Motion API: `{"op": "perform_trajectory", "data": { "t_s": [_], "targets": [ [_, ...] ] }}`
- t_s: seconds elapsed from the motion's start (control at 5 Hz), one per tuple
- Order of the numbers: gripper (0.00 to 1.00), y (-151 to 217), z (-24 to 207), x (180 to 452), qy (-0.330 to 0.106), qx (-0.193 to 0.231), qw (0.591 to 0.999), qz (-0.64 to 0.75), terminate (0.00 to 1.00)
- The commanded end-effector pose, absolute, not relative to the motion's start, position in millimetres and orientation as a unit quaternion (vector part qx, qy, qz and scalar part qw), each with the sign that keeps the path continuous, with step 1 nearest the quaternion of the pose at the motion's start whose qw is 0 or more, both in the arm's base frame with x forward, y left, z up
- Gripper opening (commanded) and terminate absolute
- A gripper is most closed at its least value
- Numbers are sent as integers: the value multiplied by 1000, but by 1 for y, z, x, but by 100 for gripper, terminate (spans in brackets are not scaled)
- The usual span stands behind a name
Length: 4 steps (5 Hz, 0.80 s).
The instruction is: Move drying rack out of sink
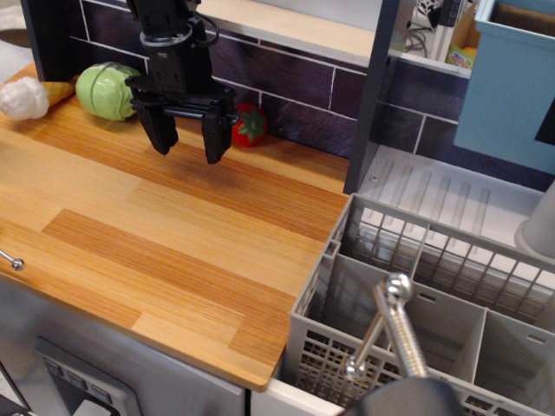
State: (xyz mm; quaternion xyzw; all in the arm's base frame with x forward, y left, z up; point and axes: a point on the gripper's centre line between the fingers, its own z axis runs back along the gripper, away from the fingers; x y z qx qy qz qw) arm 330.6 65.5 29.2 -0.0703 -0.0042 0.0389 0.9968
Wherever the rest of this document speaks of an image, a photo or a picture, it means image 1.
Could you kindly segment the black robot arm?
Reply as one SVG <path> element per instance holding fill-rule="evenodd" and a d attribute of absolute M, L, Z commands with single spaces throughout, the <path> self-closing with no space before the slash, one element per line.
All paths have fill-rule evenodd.
<path fill-rule="evenodd" d="M 218 163 L 231 146 L 238 116 L 235 90 L 212 78 L 208 37 L 210 19 L 196 11 L 198 1 L 129 1 L 140 22 L 140 43 L 147 52 L 147 75 L 126 79 L 132 106 L 153 148 L 163 155 L 178 142 L 175 119 L 201 121 L 206 159 Z"/>

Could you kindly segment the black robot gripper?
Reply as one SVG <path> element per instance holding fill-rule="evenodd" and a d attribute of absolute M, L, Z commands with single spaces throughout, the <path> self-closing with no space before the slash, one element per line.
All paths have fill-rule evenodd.
<path fill-rule="evenodd" d="M 236 124 L 235 91 L 212 78 L 208 36 L 202 22 L 144 22 L 140 44 L 150 62 L 147 75 L 126 81 L 133 107 L 153 148 L 166 155 L 178 142 L 174 117 L 200 117 L 206 159 L 220 162 Z"/>

